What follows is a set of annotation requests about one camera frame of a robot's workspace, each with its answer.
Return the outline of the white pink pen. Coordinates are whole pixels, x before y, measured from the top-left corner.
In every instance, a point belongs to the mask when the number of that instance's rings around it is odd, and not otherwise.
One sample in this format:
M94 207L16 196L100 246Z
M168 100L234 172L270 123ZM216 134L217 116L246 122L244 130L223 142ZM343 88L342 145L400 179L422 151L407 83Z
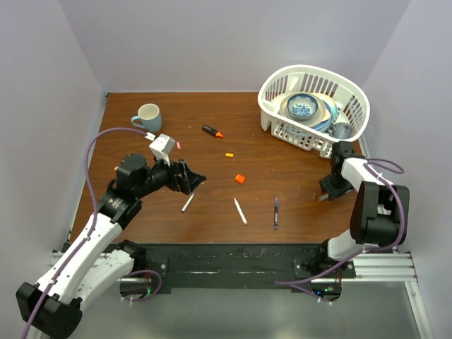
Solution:
M244 225L248 225L247 219L246 219L246 217L245 217L245 215L243 213L243 210L242 210L238 200L234 197L233 201L234 201L234 205L235 205L235 207L237 209L237 212L239 213L239 216L240 216L240 219L241 219L242 223Z

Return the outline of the orange highlighter cap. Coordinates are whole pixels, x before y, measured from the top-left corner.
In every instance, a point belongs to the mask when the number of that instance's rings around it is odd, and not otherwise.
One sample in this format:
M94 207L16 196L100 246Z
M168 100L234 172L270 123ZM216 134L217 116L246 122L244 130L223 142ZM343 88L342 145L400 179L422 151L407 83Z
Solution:
M245 181L245 177L240 174L237 174L236 177L234 178L234 180L240 184L243 184Z

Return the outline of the grey pen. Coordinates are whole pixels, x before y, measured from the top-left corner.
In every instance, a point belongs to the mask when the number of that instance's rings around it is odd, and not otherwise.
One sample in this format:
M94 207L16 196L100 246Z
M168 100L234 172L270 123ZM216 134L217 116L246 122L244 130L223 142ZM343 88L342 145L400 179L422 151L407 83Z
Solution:
M188 197L186 203L183 205L183 207L182 207L182 209L181 209L181 212L182 212L182 213L185 213L185 212L186 212L186 209L189 207L190 203L193 201L194 196L195 196L195 193L192 193L192 194Z

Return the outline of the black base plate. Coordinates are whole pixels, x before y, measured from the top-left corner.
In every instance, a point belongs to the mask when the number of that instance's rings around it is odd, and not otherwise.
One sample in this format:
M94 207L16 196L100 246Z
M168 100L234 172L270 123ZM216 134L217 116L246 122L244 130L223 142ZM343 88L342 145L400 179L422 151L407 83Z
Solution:
M109 245L137 255L137 276L124 280L120 292L143 293L146 287L169 294L174 289L273 290L290 285L311 288L320 275L337 283L354 278L355 267L337 263L323 244L134 244Z

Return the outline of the grey cup in basket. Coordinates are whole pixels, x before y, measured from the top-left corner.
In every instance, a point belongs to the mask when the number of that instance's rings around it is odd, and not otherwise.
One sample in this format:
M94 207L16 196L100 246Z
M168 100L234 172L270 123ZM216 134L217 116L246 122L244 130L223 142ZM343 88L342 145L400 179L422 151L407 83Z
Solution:
M346 122L338 122L330 127L329 134L334 138L346 140L351 137L352 126Z

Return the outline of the black orange highlighter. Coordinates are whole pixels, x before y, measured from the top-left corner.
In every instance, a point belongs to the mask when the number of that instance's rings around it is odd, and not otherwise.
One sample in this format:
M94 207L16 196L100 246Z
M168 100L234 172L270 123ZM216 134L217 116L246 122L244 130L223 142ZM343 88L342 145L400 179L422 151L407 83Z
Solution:
M209 133L210 135L216 137L216 138L223 138L223 134L218 131L217 129L214 129L213 127L210 127L208 125L203 125L202 126L202 130L205 131L206 133Z

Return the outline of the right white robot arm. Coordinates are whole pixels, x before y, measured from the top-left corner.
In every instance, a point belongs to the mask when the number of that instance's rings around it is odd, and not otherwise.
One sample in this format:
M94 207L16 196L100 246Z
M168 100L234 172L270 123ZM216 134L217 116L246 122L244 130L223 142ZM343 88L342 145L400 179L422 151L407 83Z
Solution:
M357 197L349 230L327 239L314 256L302 264L312 276L331 277L356 255L389 250L403 244L408 230L410 190L387 180L376 167L403 174L390 160L369 159L354 152L352 144L333 144L331 173L319 181L328 200L355 190Z

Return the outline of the blue patterned bowl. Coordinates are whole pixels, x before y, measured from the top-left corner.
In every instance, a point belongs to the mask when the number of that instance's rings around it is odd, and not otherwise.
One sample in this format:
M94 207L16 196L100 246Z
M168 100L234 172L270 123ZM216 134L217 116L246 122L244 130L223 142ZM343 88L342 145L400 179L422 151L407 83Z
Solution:
M317 113L319 104L313 95L297 93L288 97L286 107L289 117L298 121L306 121Z

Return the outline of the light blue mug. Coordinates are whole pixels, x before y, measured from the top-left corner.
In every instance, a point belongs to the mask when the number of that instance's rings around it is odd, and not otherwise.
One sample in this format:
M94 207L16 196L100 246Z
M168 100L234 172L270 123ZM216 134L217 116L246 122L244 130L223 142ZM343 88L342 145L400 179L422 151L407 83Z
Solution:
M131 123L151 133L159 132L162 129L160 108L153 103L142 105L137 115L131 118Z

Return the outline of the dark blue pen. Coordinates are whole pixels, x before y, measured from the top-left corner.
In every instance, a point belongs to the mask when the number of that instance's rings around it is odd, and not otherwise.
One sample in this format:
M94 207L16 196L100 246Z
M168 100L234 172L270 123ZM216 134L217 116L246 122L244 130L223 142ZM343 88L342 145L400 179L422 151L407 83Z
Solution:
M278 207L279 207L279 203L278 203L278 198L275 198L275 203L274 203L274 214L273 214L273 229L276 231L278 230Z

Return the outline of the white plastic dish basket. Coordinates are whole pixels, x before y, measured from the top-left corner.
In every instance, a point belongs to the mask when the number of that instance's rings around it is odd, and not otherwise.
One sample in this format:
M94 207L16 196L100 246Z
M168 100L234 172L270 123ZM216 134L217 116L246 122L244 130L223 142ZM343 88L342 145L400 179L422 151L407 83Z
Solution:
M306 151L329 158L341 138L354 142L367 127L370 104L363 90L332 71L308 65L277 70L258 93L261 127Z

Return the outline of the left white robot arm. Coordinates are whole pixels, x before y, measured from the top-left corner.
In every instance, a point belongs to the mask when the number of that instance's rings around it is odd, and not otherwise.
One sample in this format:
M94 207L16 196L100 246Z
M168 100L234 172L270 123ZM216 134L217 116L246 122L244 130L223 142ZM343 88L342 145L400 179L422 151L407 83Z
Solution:
M50 338L68 338L89 301L118 278L144 274L146 250L128 240L116 245L108 263L97 268L93 264L141 210L143 197L163 187L189 195L206 180L184 160L159 159L149 167L140 154L125 156L115 173L85 229L63 256L36 283L18 288L24 338L32 327Z

